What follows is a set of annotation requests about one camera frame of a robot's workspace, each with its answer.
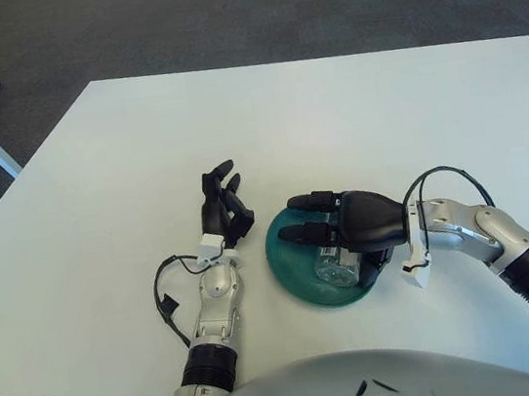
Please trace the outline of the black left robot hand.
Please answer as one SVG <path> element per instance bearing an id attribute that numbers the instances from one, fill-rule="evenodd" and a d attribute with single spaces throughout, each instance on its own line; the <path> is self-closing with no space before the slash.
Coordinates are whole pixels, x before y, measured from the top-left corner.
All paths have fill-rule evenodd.
<path id="1" fill-rule="evenodd" d="M 223 236 L 224 246 L 234 249 L 254 225 L 254 212 L 246 208 L 237 196 L 241 175 L 234 174 L 223 185 L 222 181 L 233 169 L 234 162 L 226 160 L 201 177 L 204 203 L 201 208 L 203 234 Z"/>

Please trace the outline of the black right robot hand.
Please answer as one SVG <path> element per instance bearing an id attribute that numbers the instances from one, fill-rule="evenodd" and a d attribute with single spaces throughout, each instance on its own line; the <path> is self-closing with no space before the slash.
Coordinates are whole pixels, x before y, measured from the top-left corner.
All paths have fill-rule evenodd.
<path id="1" fill-rule="evenodd" d="M 291 197 L 287 207 L 324 216 L 319 222 L 284 226 L 278 236 L 316 248 L 315 274 L 335 287 L 371 288 L 394 248 L 406 242 L 403 206 L 375 192 L 312 191 Z"/>

